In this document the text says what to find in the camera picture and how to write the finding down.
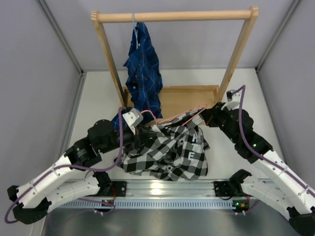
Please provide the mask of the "pink wire hanger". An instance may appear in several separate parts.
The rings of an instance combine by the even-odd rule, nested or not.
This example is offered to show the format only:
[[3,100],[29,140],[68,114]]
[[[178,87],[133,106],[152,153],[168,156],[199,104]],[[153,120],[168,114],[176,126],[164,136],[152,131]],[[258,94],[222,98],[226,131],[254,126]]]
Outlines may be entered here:
[[175,118],[179,117],[180,115],[183,115],[183,114],[185,114],[187,112],[192,112],[192,111],[197,110],[199,108],[206,109],[207,107],[208,107],[208,105],[206,103],[203,103],[203,104],[200,104],[200,105],[198,105],[198,106],[196,106],[196,107],[194,107],[194,108],[192,108],[190,110],[184,111],[184,112],[179,113],[179,114],[177,114],[175,116],[172,116],[170,118],[156,118],[156,116],[153,114],[153,112],[151,110],[143,110],[143,111],[140,112],[140,114],[149,113],[152,116],[152,118],[154,119],[154,123],[156,125],[158,125],[158,124],[165,123],[167,121],[171,121],[171,120],[173,120],[173,119],[175,119]]

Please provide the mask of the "black white checkered shirt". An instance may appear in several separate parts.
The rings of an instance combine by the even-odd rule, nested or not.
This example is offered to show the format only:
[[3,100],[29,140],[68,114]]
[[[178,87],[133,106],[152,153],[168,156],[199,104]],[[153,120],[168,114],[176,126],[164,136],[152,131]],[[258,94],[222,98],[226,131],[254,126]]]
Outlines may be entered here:
[[199,124],[199,110],[186,112],[171,121],[152,125],[154,136],[137,148],[124,148],[118,163],[126,173],[153,176],[160,180],[196,180],[206,176],[206,151],[210,148]]

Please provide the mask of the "blue plaid shirt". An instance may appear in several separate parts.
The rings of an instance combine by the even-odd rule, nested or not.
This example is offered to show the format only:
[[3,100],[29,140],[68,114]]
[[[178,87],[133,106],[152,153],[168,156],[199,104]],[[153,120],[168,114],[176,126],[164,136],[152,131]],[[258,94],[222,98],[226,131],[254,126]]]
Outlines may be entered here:
[[[162,118],[161,103],[158,96],[163,87],[159,71],[159,59],[145,23],[138,22],[136,29],[139,47],[136,49],[133,32],[128,59],[124,63],[128,72],[126,87],[131,95],[134,108],[139,111],[151,110],[156,118]],[[142,124],[147,124],[153,120],[149,113],[145,113]]]

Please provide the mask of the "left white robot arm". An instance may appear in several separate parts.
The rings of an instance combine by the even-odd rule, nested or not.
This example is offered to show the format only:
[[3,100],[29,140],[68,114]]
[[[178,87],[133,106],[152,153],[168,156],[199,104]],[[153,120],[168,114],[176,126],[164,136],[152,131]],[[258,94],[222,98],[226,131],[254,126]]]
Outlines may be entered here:
[[5,214],[5,222],[32,224],[67,202],[107,195],[112,187],[109,168],[94,167],[102,160],[101,154],[115,149],[122,154],[124,146],[140,146],[156,135],[144,125],[115,131],[111,121],[97,121],[88,129],[88,135],[75,142],[50,168],[27,184],[8,188],[13,204]]

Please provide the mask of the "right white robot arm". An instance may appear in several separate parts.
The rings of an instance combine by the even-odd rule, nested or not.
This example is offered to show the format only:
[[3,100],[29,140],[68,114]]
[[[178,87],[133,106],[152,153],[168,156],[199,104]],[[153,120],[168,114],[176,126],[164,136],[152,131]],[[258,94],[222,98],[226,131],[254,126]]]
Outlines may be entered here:
[[244,194],[264,202],[281,214],[301,236],[315,234],[315,191],[277,154],[272,145],[253,129],[253,119],[245,110],[228,110],[224,103],[201,113],[208,127],[219,128],[234,144],[237,153],[262,171],[275,185],[258,180],[245,170],[230,181]]

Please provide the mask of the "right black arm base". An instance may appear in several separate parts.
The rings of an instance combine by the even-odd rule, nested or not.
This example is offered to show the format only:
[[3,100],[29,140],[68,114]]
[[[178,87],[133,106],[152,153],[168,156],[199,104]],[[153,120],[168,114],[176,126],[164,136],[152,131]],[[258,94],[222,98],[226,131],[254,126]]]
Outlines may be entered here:
[[229,180],[214,181],[214,190],[216,197],[223,200],[229,200],[232,197],[245,197],[246,193],[243,192],[241,183],[245,178],[251,177],[252,174],[244,169],[237,171]]

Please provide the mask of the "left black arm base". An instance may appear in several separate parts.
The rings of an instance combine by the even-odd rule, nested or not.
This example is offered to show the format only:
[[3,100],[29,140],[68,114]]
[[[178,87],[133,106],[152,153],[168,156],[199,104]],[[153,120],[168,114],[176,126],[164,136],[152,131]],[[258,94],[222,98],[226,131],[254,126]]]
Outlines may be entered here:
[[106,172],[97,173],[96,179],[100,187],[98,193],[99,197],[125,197],[127,190],[126,181],[112,181]]

